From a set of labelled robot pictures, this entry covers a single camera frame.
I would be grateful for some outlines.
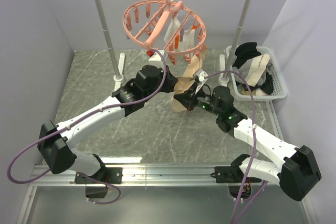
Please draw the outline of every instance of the marble surface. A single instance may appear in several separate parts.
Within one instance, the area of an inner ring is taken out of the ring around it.
[[[116,50],[117,57],[121,52],[126,54],[124,76],[129,80],[146,64],[146,54],[142,50]],[[219,54],[223,53],[209,50],[203,69],[208,73],[218,71]],[[178,76],[186,63],[180,58],[176,66],[169,66]],[[56,123],[79,115],[111,95],[113,75],[107,50],[76,51]],[[207,84],[213,88],[218,85],[217,80],[213,77]],[[231,162],[240,154],[251,152],[250,146],[223,133],[214,115],[201,109],[174,112],[171,96],[159,93],[143,109],[88,135],[77,149],[101,157],[119,157],[116,163]],[[235,107],[252,116],[250,102],[235,101]],[[256,107],[256,123],[273,134],[266,103],[258,102]]]

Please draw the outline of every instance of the gray wall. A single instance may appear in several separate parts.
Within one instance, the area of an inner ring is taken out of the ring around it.
[[[310,193],[320,224],[336,219],[335,16],[336,0],[287,0],[265,41],[289,90],[275,103],[285,140],[313,149],[321,169]]]
[[[93,0],[48,0],[73,49],[106,48]],[[126,8],[140,0],[102,0],[112,42],[115,48],[136,48],[126,40],[122,15]],[[230,45],[244,0],[183,0],[203,19],[207,43],[216,49]],[[262,44],[286,0],[253,0],[246,18],[242,41]]]
[[[9,182],[7,165],[55,118],[73,52],[45,0],[0,0],[0,6],[0,216],[11,224],[27,186]],[[28,179],[37,158],[34,147],[14,166],[15,177]]]

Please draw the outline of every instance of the white plastic basket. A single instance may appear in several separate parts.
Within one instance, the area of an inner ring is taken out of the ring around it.
[[[230,53],[231,46],[228,46],[226,48],[226,55],[228,56]],[[271,95],[254,95],[253,98],[257,102],[267,102],[267,101],[272,101],[275,99],[279,98],[285,98],[287,95],[287,89],[285,86],[285,82],[283,80],[282,74],[279,69],[279,65],[275,59],[275,55],[273,51],[267,47],[261,47],[257,46],[257,50],[261,54],[269,54],[271,56],[269,62],[272,63],[272,68],[270,69],[270,73],[273,78],[273,86],[274,86],[274,91]],[[249,95],[243,95],[240,94],[237,85],[236,85],[236,80],[235,80],[235,74],[231,73],[232,81],[233,81],[233,87],[235,91],[235,98],[237,101],[251,101],[251,97]]]

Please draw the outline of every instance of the metal rod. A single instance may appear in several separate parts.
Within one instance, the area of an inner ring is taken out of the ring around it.
[[[96,3],[96,7],[97,7],[97,10],[98,10],[101,26],[103,28],[106,44],[107,44],[108,51],[109,51],[109,54],[110,54],[110,58],[111,58],[111,61],[112,61],[114,73],[116,75],[115,78],[116,78],[116,80],[122,79],[122,76],[119,72],[117,59],[115,57],[116,55],[114,54],[109,29],[107,28],[107,23],[106,23],[106,19],[105,19],[105,15],[104,15],[103,6],[101,4],[101,0],[94,0],[94,2]]]
[[[232,42],[229,57],[227,58],[226,63],[225,63],[225,70],[229,70],[230,66],[233,63],[233,58],[234,58],[235,51],[236,51],[236,48],[237,48],[237,45],[238,45],[238,42],[239,42],[240,34],[242,33],[241,30],[242,30],[242,27],[243,27],[243,24],[244,24],[244,20],[245,20],[245,17],[246,17],[246,13],[247,13],[250,1],[251,0],[245,0],[243,11],[242,11],[242,14],[240,16],[240,20],[239,20],[238,27],[237,27],[237,30],[236,30],[236,35],[235,35],[235,38]],[[223,79],[226,79],[227,75],[228,75],[228,73],[224,73],[223,74]]]

